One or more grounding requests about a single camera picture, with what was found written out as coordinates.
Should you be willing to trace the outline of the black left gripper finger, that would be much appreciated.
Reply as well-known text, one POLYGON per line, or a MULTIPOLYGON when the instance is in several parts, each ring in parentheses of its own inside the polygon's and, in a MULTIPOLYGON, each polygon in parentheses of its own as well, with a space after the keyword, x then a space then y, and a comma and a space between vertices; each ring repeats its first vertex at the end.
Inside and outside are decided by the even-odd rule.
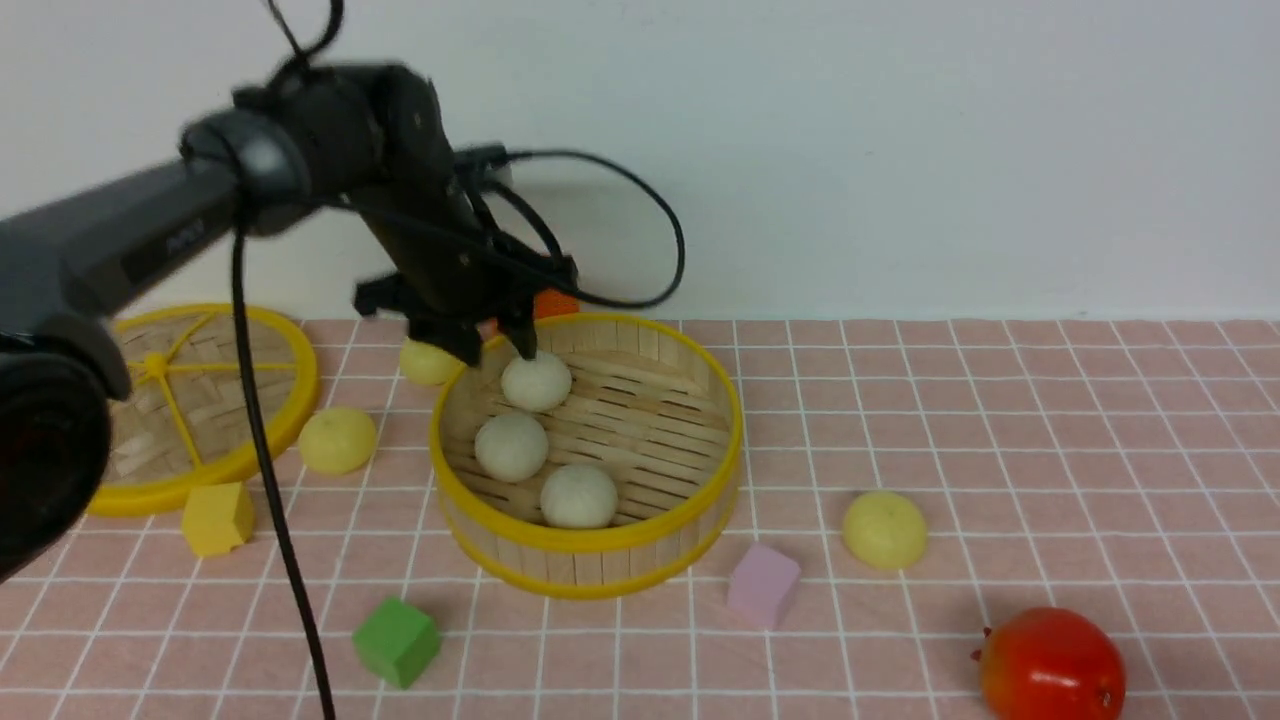
POLYGON ((483 360, 485 320, 440 320, 436 323, 436 346, 462 364, 477 368, 483 360))
POLYGON ((534 360, 538 355, 535 301, 515 300, 504 306, 500 310, 500 333, 522 360, 534 360))

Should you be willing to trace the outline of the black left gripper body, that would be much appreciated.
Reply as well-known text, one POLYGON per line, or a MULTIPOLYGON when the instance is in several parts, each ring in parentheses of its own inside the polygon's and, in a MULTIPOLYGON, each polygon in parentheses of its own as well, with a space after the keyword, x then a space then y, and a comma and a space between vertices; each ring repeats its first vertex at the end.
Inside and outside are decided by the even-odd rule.
POLYGON ((360 190, 353 208, 396 268, 357 283, 353 306, 362 316, 401 314, 411 340, 436 345, 436 323, 449 319, 494 322, 500 332, 500 310, 509 302, 534 300, 557 281, 577 286, 572 256, 534 251, 463 199, 360 190))

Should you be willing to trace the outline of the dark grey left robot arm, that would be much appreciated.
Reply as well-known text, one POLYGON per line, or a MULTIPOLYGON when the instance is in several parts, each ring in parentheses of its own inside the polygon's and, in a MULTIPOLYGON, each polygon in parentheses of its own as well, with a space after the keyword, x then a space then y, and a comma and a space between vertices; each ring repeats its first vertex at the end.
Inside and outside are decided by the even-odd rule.
POLYGON ((539 254, 468 205, 500 146, 456 152, 433 85, 398 64, 282 72, 191 124, 178 159, 1 225, 3 577, 84 514, 113 446, 109 404, 132 377, 108 323, 234 231, 279 234, 346 200, 393 261, 357 284, 370 316, 475 366, 489 319, 532 350, 535 296, 577 268, 539 254))

